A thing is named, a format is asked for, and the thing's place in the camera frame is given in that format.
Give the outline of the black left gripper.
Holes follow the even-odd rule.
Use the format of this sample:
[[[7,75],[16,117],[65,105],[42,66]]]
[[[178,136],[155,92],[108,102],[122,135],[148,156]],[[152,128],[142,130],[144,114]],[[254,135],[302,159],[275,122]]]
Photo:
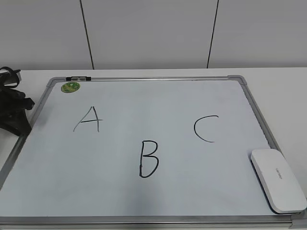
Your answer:
[[[24,92],[0,85],[0,127],[14,135],[28,135],[32,128],[25,110],[32,110],[35,102]]]

